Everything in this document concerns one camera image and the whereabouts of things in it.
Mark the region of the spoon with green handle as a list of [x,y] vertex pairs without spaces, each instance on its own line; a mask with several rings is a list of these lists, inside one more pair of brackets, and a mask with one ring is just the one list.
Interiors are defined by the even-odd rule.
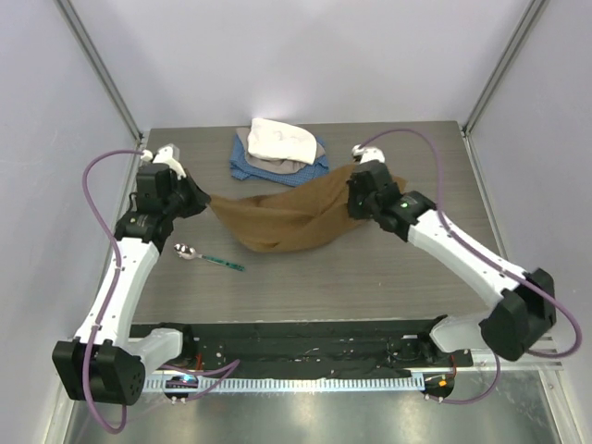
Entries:
[[177,243],[174,245],[174,251],[178,255],[179,258],[185,260],[204,260],[208,263],[224,266],[225,268],[229,268],[235,271],[244,272],[245,267],[243,265],[231,263],[230,261],[220,259],[211,255],[201,254],[198,253],[193,247],[184,244],[184,243]]

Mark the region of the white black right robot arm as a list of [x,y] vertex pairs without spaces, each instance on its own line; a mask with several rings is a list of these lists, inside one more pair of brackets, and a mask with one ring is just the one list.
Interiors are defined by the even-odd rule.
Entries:
[[422,193],[401,192],[385,164],[373,160],[355,166],[348,187],[351,218],[372,219],[384,231],[429,253],[487,307],[482,314],[438,317],[417,343],[426,364],[441,364],[452,352],[482,347],[515,362],[555,324],[555,307],[538,295],[539,290],[553,291],[547,272],[528,273],[497,256],[440,216]]

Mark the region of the brown cloth napkin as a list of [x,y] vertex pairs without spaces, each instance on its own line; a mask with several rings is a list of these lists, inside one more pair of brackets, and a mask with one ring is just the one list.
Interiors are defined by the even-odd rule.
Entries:
[[349,217],[354,165],[339,167],[291,190],[229,199],[211,197],[210,208],[230,234],[256,253],[293,253],[329,244],[364,222]]

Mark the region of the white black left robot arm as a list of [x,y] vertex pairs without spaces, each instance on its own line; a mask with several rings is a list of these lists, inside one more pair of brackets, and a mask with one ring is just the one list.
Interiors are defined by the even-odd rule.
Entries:
[[92,309],[72,340],[59,341],[52,361],[74,401],[131,406],[146,376],[168,362],[190,367],[197,356],[186,327],[162,324],[130,340],[144,285],[178,218],[200,214],[210,198],[176,160],[154,161],[136,175],[134,207],[109,230],[113,257]]

